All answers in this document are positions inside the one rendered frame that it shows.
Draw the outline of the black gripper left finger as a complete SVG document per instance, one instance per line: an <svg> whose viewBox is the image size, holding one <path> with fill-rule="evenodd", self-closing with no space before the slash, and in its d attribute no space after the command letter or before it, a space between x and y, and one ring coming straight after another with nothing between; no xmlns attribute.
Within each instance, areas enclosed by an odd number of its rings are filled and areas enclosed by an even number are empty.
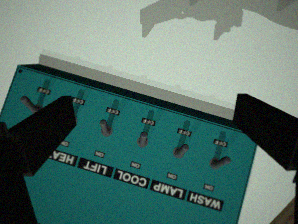
<svg viewBox="0 0 298 224"><path fill-rule="evenodd" d="M0 122L0 224L38 224L24 177L33 177L75 126L72 96L10 129Z"/></svg>

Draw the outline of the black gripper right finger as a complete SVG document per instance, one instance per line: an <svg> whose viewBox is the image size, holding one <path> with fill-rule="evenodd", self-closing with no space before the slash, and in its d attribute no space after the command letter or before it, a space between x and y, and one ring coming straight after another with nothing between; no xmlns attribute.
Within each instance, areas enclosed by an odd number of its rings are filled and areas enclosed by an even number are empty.
<svg viewBox="0 0 298 224"><path fill-rule="evenodd" d="M298 224L298 118L249 94L237 94L232 123L286 171L296 171L294 224Z"/></svg>

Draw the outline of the teal console panel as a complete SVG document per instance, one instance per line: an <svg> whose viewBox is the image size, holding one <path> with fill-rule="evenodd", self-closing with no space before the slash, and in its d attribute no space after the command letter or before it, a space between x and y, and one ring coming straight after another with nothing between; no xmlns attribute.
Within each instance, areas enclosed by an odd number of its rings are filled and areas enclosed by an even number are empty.
<svg viewBox="0 0 298 224"><path fill-rule="evenodd" d="M61 96L76 126L24 177L38 224L238 224L257 145L233 120L25 64L0 122L10 129Z"/></svg>

